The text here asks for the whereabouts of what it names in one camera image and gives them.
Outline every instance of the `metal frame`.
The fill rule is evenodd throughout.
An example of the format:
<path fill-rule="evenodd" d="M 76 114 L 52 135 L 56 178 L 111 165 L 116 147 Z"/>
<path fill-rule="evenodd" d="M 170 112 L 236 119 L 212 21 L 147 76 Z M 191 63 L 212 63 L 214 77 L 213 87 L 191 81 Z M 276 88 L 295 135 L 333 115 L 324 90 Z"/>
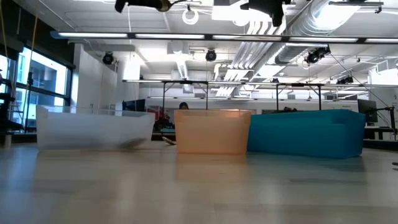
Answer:
<path fill-rule="evenodd" d="M 322 100 L 321 100 L 321 83 L 317 83 L 317 84 L 312 84 L 312 83 L 276 83 L 276 110 L 279 111 L 279 94 L 282 93 L 282 91 L 278 91 L 278 87 L 279 86 L 285 86 L 284 89 L 286 89 L 287 86 L 299 86 L 299 87 L 303 87 L 303 86 L 308 86 L 310 87 L 311 90 L 313 90 L 317 95 L 318 95 L 318 102 L 319 102 L 319 110 L 322 110 Z M 318 87 L 318 93 L 312 88 L 313 86 L 317 86 Z"/>
<path fill-rule="evenodd" d="M 189 84 L 189 85 L 192 85 L 192 84 L 205 84 L 206 86 L 207 86 L 207 88 L 206 88 L 206 110 L 208 110 L 208 97 L 209 97 L 209 95 L 208 95 L 208 92 L 209 92 L 209 83 L 208 83 L 208 81 L 191 81 L 191 80 L 162 80 L 162 81 L 160 81 L 161 83 L 163 83 L 163 96 L 162 96 L 162 116 L 163 116 L 163 118 L 164 118 L 164 104 L 165 104 L 165 94 L 166 94 L 166 92 L 172 87 L 172 86 L 174 86 L 174 84 L 176 84 L 176 83 L 179 83 L 179 84 Z M 172 85 L 171 86 L 169 86 L 167 89 L 166 89 L 166 83 L 172 83 Z"/>
<path fill-rule="evenodd" d="M 279 91 L 280 86 L 291 86 L 291 87 L 305 87 L 308 86 L 313 90 L 317 95 L 318 95 L 318 103 L 319 103 L 319 110 L 322 110 L 322 100 L 321 100 L 321 88 L 323 86 L 329 86 L 329 87 L 378 87 L 378 88 L 398 88 L 398 85 L 363 85 L 363 84 L 325 84 L 325 83 L 264 83 L 264 82 L 214 82 L 214 81 L 195 81 L 195 80 L 123 80 L 122 82 L 131 82 L 131 83 L 163 83 L 163 96 L 162 96 L 162 106 L 163 106 L 163 112 L 162 115 L 164 116 L 164 105 L 165 105 L 165 94 L 167 90 L 169 90 L 171 87 L 166 89 L 166 83 L 179 83 L 179 84 L 204 84 L 207 86 L 206 88 L 206 110 L 208 110 L 208 90 L 209 90 L 209 84 L 215 84 L 215 85 L 232 85 L 232 86 L 238 86 L 238 85 L 267 85 L 267 86 L 275 86 L 276 88 L 276 108 L 277 111 L 279 111 L 279 94 L 286 89 L 282 89 Z M 318 87 L 318 93 L 316 92 L 313 87 Z"/>
<path fill-rule="evenodd" d="M 181 33 L 135 33 L 135 32 L 59 32 L 51 31 L 54 39 L 137 39 L 137 40 L 200 40 L 200 41 L 238 41 L 275 42 L 300 44 L 398 44 L 393 37 L 332 37 L 332 36 L 289 36 L 289 35 L 247 35 L 247 34 L 181 34 Z M 122 34 L 120 37 L 98 34 Z"/>

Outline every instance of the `white wall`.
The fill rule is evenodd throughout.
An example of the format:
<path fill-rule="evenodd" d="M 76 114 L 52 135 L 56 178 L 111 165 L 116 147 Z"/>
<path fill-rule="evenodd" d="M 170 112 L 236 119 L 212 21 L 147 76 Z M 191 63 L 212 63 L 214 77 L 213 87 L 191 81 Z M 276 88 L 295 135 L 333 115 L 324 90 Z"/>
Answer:
<path fill-rule="evenodd" d="M 116 72 L 85 52 L 81 44 L 75 45 L 74 64 L 72 96 L 78 85 L 75 106 L 108 109 L 116 103 Z"/>

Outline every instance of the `white ceiling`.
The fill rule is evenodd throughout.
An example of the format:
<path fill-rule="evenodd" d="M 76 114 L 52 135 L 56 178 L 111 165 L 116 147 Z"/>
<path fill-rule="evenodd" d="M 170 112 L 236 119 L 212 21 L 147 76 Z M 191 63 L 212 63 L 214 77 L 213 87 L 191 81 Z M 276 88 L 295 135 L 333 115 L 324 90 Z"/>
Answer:
<path fill-rule="evenodd" d="M 382 0 L 385 11 L 398 12 L 398 1 Z M 129 32 L 128 7 L 125 7 L 122 14 L 114 10 L 113 4 L 102 2 L 84 2 L 73 0 L 15 0 L 22 7 L 35 14 L 57 30 L 90 31 L 90 32 Z M 202 9 L 210 10 L 212 0 L 202 1 L 206 7 Z M 306 5 L 306 0 L 296 0 L 294 10 L 289 11 L 287 20 L 291 20 L 299 10 Z M 211 16 L 200 13 L 199 21 L 195 25 L 187 25 L 182 21 L 183 11 L 169 11 L 165 14 L 153 9 L 144 7 L 130 7 L 131 32 L 180 32 L 180 33 L 217 33 L 234 34 L 245 33 L 246 27 L 238 27 L 229 21 L 212 21 Z M 375 8 L 361 9 L 361 11 L 373 11 Z M 354 14 L 348 22 L 334 31 L 332 35 L 338 36 L 398 36 L 397 14 L 373 12 Z M 94 48 L 100 48 L 104 44 L 130 44 L 129 40 L 99 40 L 91 41 Z M 158 52 L 165 52 L 167 41 L 133 40 L 136 50 L 141 53 L 144 59 L 149 60 L 146 66 L 141 68 L 143 74 L 151 73 L 170 73 L 177 69 L 173 62 L 155 62 L 149 58 L 151 53 L 157 49 Z M 239 42 L 199 42 L 191 41 L 190 47 L 214 48 L 218 53 L 218 59 L 232 60 L 234 54 L 239 49 Z M 341 61 L 345 68 L 354 68 L 355 75 L 362 81 L 366 81 L 367 70 L 361 68 L 355 70 L 363 62 L 373 61 L 377 57 L 397 56 L 398 46 L 396 45 L 330 45 L 333 55 Z M 205 54 L 197 51 L 194 61 L 188 61 L 189 70 L 209 70 L 212 71 L 215 63 L 206 63 Z M 356 58 L 361 58 L 361 63 L 356 62 Z M 296 67 L 287 67 L 283 79 L 298 82 L 310 75 L 316 81 L 322 81 L 332 75 L 339 74 L 345 69 L 338 65 L 336 60 L 327 57 L 319 65 L 314 65 L 308 70 L 304 70 L 301 63 Z"/>

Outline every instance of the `translucent plastic bin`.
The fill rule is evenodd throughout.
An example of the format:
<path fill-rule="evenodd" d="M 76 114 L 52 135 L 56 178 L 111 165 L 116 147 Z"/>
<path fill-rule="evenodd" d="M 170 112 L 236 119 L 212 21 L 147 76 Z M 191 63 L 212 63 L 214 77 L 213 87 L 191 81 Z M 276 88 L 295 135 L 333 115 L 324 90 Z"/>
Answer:
<path fill-rule="evenodd" d="M 178 153 L 245 154 L 250 111 L 177 110 Z"/>
<path fill-rule="evenodd" d="M 155 114 L 37 106 L 39 149 L 121 146 L 152 137 Z"/>

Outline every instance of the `beam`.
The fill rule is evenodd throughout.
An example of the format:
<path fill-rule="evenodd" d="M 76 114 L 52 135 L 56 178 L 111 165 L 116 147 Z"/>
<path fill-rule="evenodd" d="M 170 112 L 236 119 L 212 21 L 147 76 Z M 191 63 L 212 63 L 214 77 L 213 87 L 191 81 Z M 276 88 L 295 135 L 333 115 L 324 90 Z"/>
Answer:
<path fill-rule="evenodd" d="M 233 35 L 233 34 L 180 34 L 180 33 L 134 33 L 134 32 L 58 32 L 51 31 L 54 39 L 118 39 L 118 40 L 207 40 L 234 42 L 274 42 L 300 44 L 394 44 L 393 37 L 329 37 L 287 35 Z"/>

